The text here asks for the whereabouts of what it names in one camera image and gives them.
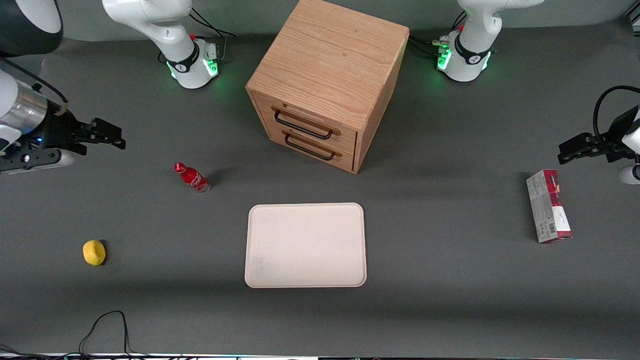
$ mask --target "red bottle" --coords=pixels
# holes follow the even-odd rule
[[[208,192],[211,184],[196,169],[184,166],[183,163],[175,163],[173,169],[180,174],[182,181],[194,188],[199,193]]]

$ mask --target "drawer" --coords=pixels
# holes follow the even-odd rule
[[[306,138],[317,143],[324,143],[334,149],[353,153],[356,145],[356,132],[335,125],[327,125],[314,117],[302,114],[261,94],[253,93],[255,102],[265,125],[271,131],[284,126],[298,138]]]
[[[288,129],[284,130],[282,128],[277,129],[272,127],[269,131],[271,140],[280,145],[348,172],[351,172],[353,169],[353,154],[350,152],[330,149],[321,143],[293,134],[292,131]]]

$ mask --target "wooden cabinet top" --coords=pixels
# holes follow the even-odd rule
[[[361,130],[408,36],[405,26],[300,0],[247,89]]]

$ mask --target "white tray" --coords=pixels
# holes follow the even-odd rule
[[[360,205],[256,205],[249,211],[244,266],[248,286],[356,287],[366,279]]]

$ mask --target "wooden drawer cabinet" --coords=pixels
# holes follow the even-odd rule
[[[391,99],[409,29],[300,0],[246,84],[269,138],[356,174]]]

